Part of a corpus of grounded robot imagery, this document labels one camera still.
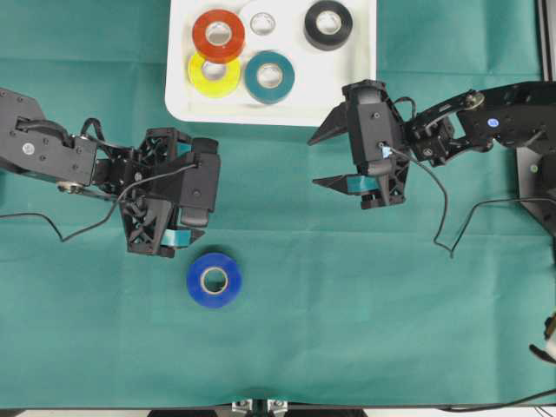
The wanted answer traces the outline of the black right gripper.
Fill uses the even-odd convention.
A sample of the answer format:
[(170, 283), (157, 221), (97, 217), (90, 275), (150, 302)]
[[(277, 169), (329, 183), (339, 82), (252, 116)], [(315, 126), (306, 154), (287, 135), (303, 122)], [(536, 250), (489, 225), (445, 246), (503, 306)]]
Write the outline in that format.
[[(330, 111), (325, 121), (308, 140), (308, 145), (315, 145), (318, 142), (323, 142), (347, 132), (347, 104), (342, 102)], [(405, 201), (404, 188), (409, 162), (404, 157), (394, 153), (395, 150), (401, 152), (407, 150), (402, 139), (401, 145), (397, 148), (387, 146), (385, 142), (379, 143), (383, 159), (370, 163), (367, 175), (336, 175), (314, 179), (312, 183), (345, 195), (361, 195), (361, 207), (363, 209), (377, 209), (402, 204)]]

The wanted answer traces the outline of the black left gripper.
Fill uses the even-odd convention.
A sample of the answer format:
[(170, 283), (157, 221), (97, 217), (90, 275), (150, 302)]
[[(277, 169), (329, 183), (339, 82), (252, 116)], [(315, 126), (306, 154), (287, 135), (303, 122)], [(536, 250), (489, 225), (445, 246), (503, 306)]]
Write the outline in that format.
[(137, 149), (121, 153), (117, 166), (122, 169), (122, 191), (135, 186), (119, 202), (127, 250), (137, 255), (172, 257), (205, 235), (200, 229), (178, 225), (180, 209), (152, 195), (155, 167), (166, 159), (169, 146), (176, 142), (176, 156), (192, 152), (189, 137), (174, 128), (149, 129)]

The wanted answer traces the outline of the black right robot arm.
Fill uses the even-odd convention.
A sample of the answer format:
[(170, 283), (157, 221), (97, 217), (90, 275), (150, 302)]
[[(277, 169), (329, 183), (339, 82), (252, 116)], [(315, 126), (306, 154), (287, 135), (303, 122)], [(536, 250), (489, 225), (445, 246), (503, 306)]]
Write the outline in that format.
[(405, 121), (383, 82), (343, 87), (344, 100), (309, 140), (314, 145), (347, 134), (356, 171), (314, 184), (361, 198), (363, 209), (402, 204), (409, 157), (437, 167), (495, 143), (536, 156), (536, 179), (521, 202), (550, 233), (555, 231), (555, 84), (525, 82), (453, 96)]

